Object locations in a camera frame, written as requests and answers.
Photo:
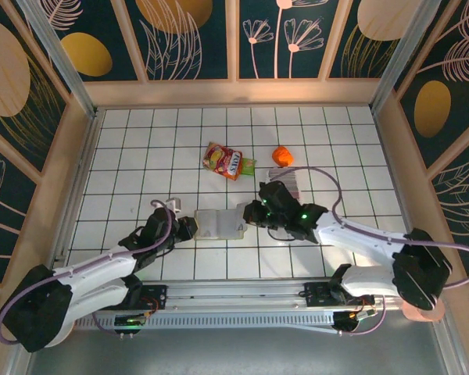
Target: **chip bag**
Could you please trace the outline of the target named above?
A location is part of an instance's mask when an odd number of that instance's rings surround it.
[[[236,180],[242,172],[242,152],[210,142],[203,156],[203,166],[206,170]]]

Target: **orange object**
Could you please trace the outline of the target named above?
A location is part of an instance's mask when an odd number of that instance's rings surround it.
[[[294,162],[294,157],[285,146],[278,146],[273,151],[273,160],[279,166],[290,166]]]

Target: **black grid line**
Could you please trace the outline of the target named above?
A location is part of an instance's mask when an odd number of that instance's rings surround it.
[[[127,115],[127,125],[128,125],[128,119],[130,118],[131,116],[131,111],[128,111],[128,115]],[[120,162],[122,160],[122,153],[124,151],[124,143],[125,143],[125,137],[127,136],[127,128],[125,128],[125,132],[124,132],[124,139],[122,141],[122,147],[121,147],[121,150],[120,150],[120,158],[118,159],[118,166],[120,166]],[[116,182],[118,181],[118,172],[116,172],[115,174],[115,180],[113,182],[113,193],[111,194],[111,201],[109,201],[109,210],[108,210],[108,217],[107,217],[107,220],[106,220],[106,227],[104,228],[104,234],[102,236],[102,243],[101,243],[101,250],[104,249],[104,241],[106,239],[106,231],[108,230],[108,224],[109,224],[109,215],[111,215],[111,205],[113,204],[113,198],[114,198],[114,194],[115,194],[115,189],[116,189]]]

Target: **purple cable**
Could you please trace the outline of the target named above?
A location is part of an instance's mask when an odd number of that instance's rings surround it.
[[[325,176],[327,176],[334,182],[335,186],[337,187],[338,198],[337,198],[337,201],[335,201],[334,205],[331,207],[331,213],[334,216],[335,220],[337,220],[337,222],[341,224],[344,228],[350,229],[354,232],[366,235],[368,237],[375,238],[377,240],[385,241],[388,243],[388,245],[393,243],[393,244],[404,244],[404,245],[412,245],[412,246],[439,246],[439,247],[444,247],[444,248],[457,248],[459,250],[464,250],[465,252],[469,252],[469,246],[467,245],[453,244],[451,242],[415,241],[415,240],[407,240],[407,239],[402,239],[402,238],[390,238],[390,237],[382,236],[380,234],[371,233],[368,230],[363,230],[363,229],[348,225],[347,223],[344,223],[339,217],[339,215],[337,214],[337,206],[342,200],[342,189],[340,185],[338,184],[338,181],[328,172],[325,172],[324,170],[321,170],[320,168],[317,168],[315,166],[296,166],[293,168],[288,168],[285,172],[278,174],[277,176],[273,177],[271,180],[275,180],[279,177],[284,176],[287,173],[291,173],[296,170],[314,170],[316,172],[324,174]],[[469,283],[469,277],[467,279],[459,280],[455,283],[447,284],[445,285],[444,289],[457,288],[467,283]]]
[[[158,199],[153,199],[151,201],[151,205],[154,205],[155,207],[157,207],[158,205],[161,205],[162,207],[166,207],[165,204],[161,201],[159,201]],[[169,209],[166,209],[165,210],[166,212],[166,223],[167,223],[167,227],[166,227],[166,232],[165,234],[163,235],[163,237],[161,237],[158,242],[156,242],[154,245],[151,245],[151,246],[148,246],[147,248],[140,248],[138,250],[134,250],[132,252],[128,252],[127,255],[133,255],[133,254],[139,254],[141,252],[148,252],[149,250],[153,250],[154,248],[157,248],[158,246],[160,246],[163,242],[165,242],[165,240],[169,237],[170,235],[170,232],[172,231],[172,216],[170,215],[170,210]],[[48,277],[47,279],[45,280],[42,280],[42,281],[38,281],[36,284],[33,284],[29,287],[27,287],[26,289],[24,289],[23,291],[21,291],[20,293],[18,293],[17,295],[14,296],[14,298],[12,298],[9,303],[7,303],[2,311],[0,312],[0,342],[5,344],[5,345],[15,345],[15,344],[18,344],[19,342],[17,340],[9,340],[5,337],[3,337],[2,335],[2,323],[3,323],[3,320],[5,318],[5,315],[7,315],[7,313],[9,312],[10,308],[17,302],[19,301],[22,297],[24,297],[25,295],[27,295],[28,293],[30,293],[31,291],[41,287],[42,285],[45,285],[45,284],[48,284],[50,282],[53,282],[53,281],[56,281],[58,279],[61,279],[63,277],[67,277],[69,275],[74,275],[74,274],[77,274],[77,273],[80,273],[80,272],[83,272],[93,266],[97,266],[99,264],[102,264],[104,263],[106,260],[108,259],[111,259],[113,256],[113,254],[110,254],[108,253],[104,258],[101,258],[101,259],[96,259],[84,266],[80,266],[78,268],[73,268],[71,271],[66,271],[64,273],[60,273],[59,275],[55,275],[55,276],[52,276],[52,277]]]

